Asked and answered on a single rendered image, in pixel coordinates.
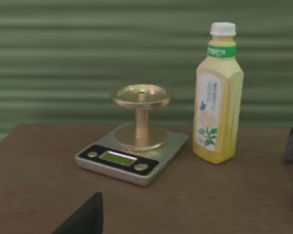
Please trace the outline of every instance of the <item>black control panel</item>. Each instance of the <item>black control panel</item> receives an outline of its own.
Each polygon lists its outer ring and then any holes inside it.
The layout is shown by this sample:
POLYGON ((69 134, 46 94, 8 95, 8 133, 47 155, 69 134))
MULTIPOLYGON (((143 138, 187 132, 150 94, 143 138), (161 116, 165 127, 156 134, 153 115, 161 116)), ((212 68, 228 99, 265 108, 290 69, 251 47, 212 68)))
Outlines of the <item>black control panel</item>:
POLYGON ((141 176, 148 175, 159 163, 154 159, 124 153, 101 145, 91 145, 77 157, 141 176))

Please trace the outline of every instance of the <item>scale button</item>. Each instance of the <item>scale button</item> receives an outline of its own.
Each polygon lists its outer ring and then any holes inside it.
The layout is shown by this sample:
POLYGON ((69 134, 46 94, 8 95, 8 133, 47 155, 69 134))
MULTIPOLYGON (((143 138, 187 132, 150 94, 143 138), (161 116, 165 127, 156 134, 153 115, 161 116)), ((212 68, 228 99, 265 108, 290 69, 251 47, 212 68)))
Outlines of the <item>scale button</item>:
POLYGON ((88 157, 96 157, 96 156, 98 156, 98 153, 97 153, 97 152, 89 152, 89 153, 87 154, 87 156, 88 156, 88 157))
POLYGON ((148 168, 148 165, 142 164, 142 163, 137 164, 137 165, 134 166, 134 169, 137 170, 137 171, 143 171, 146 168, 148 168))

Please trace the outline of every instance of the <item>plant illustration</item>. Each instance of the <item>plant illustration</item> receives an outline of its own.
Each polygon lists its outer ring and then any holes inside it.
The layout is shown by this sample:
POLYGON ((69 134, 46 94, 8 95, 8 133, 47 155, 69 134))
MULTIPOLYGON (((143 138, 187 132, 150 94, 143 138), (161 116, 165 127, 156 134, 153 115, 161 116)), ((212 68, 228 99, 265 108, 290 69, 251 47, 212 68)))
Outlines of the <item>plant illustration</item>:
POLYGON ((208 112, 203 112, 199 116, 200 125, 202 126, 198 129, 198 133, 205 138, 204 145, 215 145, 215 140, 217 138, 217 128, 215 126, 215 118, 212 114, 208 112))

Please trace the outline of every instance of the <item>table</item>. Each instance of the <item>table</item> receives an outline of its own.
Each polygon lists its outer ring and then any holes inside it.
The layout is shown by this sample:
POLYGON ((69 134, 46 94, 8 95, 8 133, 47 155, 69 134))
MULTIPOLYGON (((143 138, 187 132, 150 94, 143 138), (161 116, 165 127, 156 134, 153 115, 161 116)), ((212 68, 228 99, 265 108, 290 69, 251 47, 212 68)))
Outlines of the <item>table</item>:
POLYGON ((194 156, 189 141, 143 188, 75 165, 77 151, 114 127, 18 126, 0 145, 0 234, 51 233, 95 192, 104 234, 293 234, 288 129, 241 128, 236 156, 221 165, 194 156))

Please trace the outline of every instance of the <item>yellow bottle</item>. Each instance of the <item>yellow bottle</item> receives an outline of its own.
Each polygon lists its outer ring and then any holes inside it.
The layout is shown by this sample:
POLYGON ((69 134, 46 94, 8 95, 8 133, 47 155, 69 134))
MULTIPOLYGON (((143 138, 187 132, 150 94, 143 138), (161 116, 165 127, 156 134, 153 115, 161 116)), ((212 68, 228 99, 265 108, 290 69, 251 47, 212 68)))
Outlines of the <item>yellow bottle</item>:
POLYGON ((235 152, 244 74, 235 60, 235 24, 213 23, 210 34, 196 70, 193 152, 218 164, 235 152))

